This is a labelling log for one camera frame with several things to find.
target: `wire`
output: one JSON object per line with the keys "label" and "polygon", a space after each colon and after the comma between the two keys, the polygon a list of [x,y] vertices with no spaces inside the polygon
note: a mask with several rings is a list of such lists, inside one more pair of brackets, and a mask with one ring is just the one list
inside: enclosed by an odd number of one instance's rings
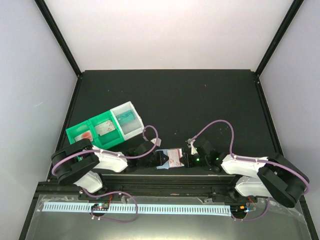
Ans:
{"label": "wire", "polygon": [[111,203],[112,198],[113,198],[113,195],[110,195],[108,204]]}
{"label": "wire", "polygon": [[255,204],[254,201],[252,201],[251,197],[247,196],[247,198],[249,199],[249,201],[250,201],[251,203],[253,203],[253,205],[254,205],[255,207],[257,207],[257,204]]}
{"label": "wire", "polygon": [[122,158],[122,159],[139,159],[139,158],[143,158],[143,157],[147,156],[148,154],[150,154],[156,148],[156,146],[157,146],[156,143],[159,140],[158,131],[152,125],[145,126],[143,131],[142,131],[142,133],[144,133],[147,128],[152,128],[154,130],[154,132],[155,132],[155,144],[153,145],[153,147],[149,151],[145,152],[144,154],[141,154],[139,156],[122,156],[122,155],[119,155],[117,152],[108,151],[108,150],[98,150],[98,149],[84,150],[84,151],[80,151],[80,152],[77,152],[75,154],[72,154],[70,156],[67,156],[66,158],[64,158],[61,161],[59,161],[55,166],[53,166],[53,168],[51,170],[51,173],[52,173],[52,175],[56,176],[56,170],[57,170],[57,168],[59,166],[61,166],[65,162],[67,162],[67,161],[69,161],[69,160],[71,160],[71,159],[73,159],[75,157],[78,157],[78,156],[81,156],[81,155],[85,155],[85,154],[89,154],[89,153],[110,154],[110,155],[113,155],[113,156],[116,156],[116,157]]}
{"label": "wire", "polygon": [[211,165],[209,164],[209,162],[208,162],[207,156],[205,156],[204,159],[205,159],[206,164],[207,164],[210,168],[212,168],[212,166],[211,166]]}
{"label": "wire", "polygon": [[307,194],[309,191],[310,191],[310,184],[308,183],[308,181],[303,177],[301,176],[299,173],[297,173],[296,171],[290,169],[289,167],[287,166],[284,166],[284,165],[281,165],[277,162],[273,162],[273,161],[267,161],[267,160],[259,160],[257,158],[254,158],[254,157],[245,157],[245,156],[236,156],[233,152],[232,152],[232,148],[233,148],[233,145],[234,145],[234,140],[235,140],[235,131],[234,131],[234,128],[232,127],[232,125],[230,124],[230,122],[226,121],[226,120],[215,120],[215,121],[212,121],[210,122],[207,126],[205,126],[197,135],[195,135],[193,138],[191,138],[190,141],[193,141],[195,140],[197,137],[199,137],[200,134],[202,134],[208,127],[210,127],[211,125],[213,124],[216,124],[216,123],[225,123],[225,124],[228,124],[228,126],[230,127],[230,130],[231,130],[231,142],[230,142],[230,147],[229,147],[229,152],[230,152],[230,155],[233,159],[235,160],[239,160],[239,161],[245,161],[245,162],[252,162],[252,163],[262,163],[262,164],[270,164],[270,165],[273,165],[275,167],[279,167],[281,169],[284,169],[286,171],[288,171],[289,173],[295,175],[297,178],[299,178],[305,185],[305,190],[304,190],[304,193],[303,194]]}
{"label": "wire", "polygon": [[128,197],[130,197],[133,200],[134,204],[135,204],[135,214],[134,214],[134,217],[131,218],[130,220],[117,220],[117,219],[113,219],[113,218],[109,218],[109,217],[103,217],[103,216],[97,217],[97,216],[94,216],[94,209],[92,209],[91,210],[91,216],[93,218],[109,220],[109,221],[116,222],[116,223],[128,224],[128,223],[131,223],[134,220],[136,220],[137,217],[138,217],[138,204],[137,204],[137,201],[135,200],[135,198],[132,195],[130,195],[127,192],[124,192],[124,191],[111,191],[111,192],[107,192],[107,193],[104,193],[104,194],[101,194],[101,195],[93,195],[93,194],[91,194],[90,192],[88,192],[84,188],[83,188],[83,191],[91,198],[102,198],[102,197],[109,196],[109,195],[112,195],[112,194],[124,194],[124,195],[127,195]]}
{"label": "wire", "polygon": [[231,213],[231,217],[235,220],[235,221],[242,221],[242,222],[252,222],[252,221],[256,221],[256,220],[259,220],[261,218],[263,218],[268,210],[269,210],[269,207],[270,207],[270,197],[267,198],[268,202],[266,203],[266,207],[265,207],[265,210],[264,212],[260,215],[260,216],[257,216],[255,218],[251,218],[251,219],[242,219],[242,218],[236,218],[232,213]]}

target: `white wall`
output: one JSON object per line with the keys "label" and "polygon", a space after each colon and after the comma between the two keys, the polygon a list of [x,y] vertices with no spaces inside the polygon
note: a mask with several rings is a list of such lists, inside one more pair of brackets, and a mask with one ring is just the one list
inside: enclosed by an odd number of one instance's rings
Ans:
{"label": "white wall", "polygon": [[80,69],[251,69],[293,0],[46,0]]}
{"label": "white wall", "polygon": [[261,75],[286,157],[311,182],[306,195],[320,233],[320,1],[304,1]]}
{"label": "white wall", "polygon": [[45,181],[76,75],[33,0],[0,3],[0,239],[18,239]]}

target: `green box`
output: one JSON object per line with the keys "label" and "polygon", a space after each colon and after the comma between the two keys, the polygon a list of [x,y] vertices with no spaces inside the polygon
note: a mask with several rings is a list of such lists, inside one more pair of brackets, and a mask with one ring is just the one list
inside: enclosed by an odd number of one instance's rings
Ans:
{"label": "green box", "polygon": [[89,136],[90,133],[86,133],[88,131],[91,132],[90,140],[92,144],[101,149],[106,150],[125,141],[121,128],[111,111],[106,111],[68,128],[66,135],[68,136],[69,142],[73,144],[77,141],[76,138],[83,138],[83,134]]}

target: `black tabletop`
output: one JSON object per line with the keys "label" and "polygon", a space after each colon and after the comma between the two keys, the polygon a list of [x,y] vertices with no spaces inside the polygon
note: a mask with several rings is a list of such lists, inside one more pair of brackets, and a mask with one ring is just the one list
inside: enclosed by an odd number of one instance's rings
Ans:
{"label": "black tabletop", "polygon": [[[268,156],[274,147],[250,70],[87,70],[69,126],[131,101],[144,125],[156,127],[161,148],[186,148],[186,140],[208,123],[224,119],[235,132],[233,152]],[[153,138],[152,130],[147,137]],[[208,128],[203,137],[228,152],[231,131],[225,123]],[[143,143],[136,136],[112,148],[124,151]],[[63,146],[69,145],[67,138]],[[210,175],[201,168],[145,169],[130,174]]]}

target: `small box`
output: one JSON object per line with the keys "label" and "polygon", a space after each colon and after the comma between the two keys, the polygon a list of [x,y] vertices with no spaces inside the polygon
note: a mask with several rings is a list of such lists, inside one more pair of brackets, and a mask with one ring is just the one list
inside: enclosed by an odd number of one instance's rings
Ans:
{"label": "small box", "polygon": [[109,149],[143,132],[144,124],[128,101],[66,130],[71,144],[86,138],[101,149]]}

